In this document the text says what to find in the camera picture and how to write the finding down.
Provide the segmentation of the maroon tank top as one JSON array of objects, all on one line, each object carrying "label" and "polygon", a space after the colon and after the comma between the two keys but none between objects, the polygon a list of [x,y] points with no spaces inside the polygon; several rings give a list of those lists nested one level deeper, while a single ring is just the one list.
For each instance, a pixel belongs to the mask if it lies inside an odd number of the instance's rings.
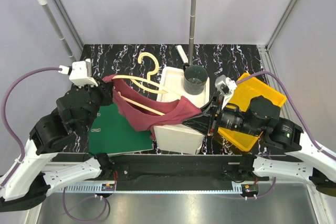
[{"label": "maroon tank top", "polygon": [[177,125],[202,113],[189,99],[182,96],[172,102],[159,102],[149,99],[132,89],[116,75],[103,78],[105,83],[113,83],[113,103],[137,132],[150,131],[155,139],[154,127]]}]

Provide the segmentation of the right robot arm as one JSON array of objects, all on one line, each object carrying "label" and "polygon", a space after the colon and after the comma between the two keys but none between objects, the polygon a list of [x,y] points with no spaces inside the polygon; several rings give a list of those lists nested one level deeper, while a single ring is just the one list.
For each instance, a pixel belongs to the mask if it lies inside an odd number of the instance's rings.
[{"label": "right robot arm", "polygon": [[203,135],[219,128],[241,133],[244,137],[260,137],[264,146],[295,157],[297,162],[271,160],[253,154],[242,156],[235,171],[238,178],[279,177],[296,180],[325,195],[335,196],[335,156],[317,149],[307,132],[289,119],[280,117],[280,107],[262,95],[252,98],[247,111],[213,97],[201,113],[183,121]]}]

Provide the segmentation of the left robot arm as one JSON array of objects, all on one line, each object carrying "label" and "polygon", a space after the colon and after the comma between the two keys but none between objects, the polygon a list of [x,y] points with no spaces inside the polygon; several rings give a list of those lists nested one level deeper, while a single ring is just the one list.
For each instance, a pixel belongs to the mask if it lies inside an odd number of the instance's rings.
[{"label": "left robot arm", "polygon": [[77,136],[87,134],[102,106],[112,104],[113,83],[73,86],[56,101],[56,108],[33,127],[19,157],[1,177],[1,212],[34,208],[57,190],[86,179],[107,180],[113,164],[107,153],[61,171],[43,172],[46,164]]}]

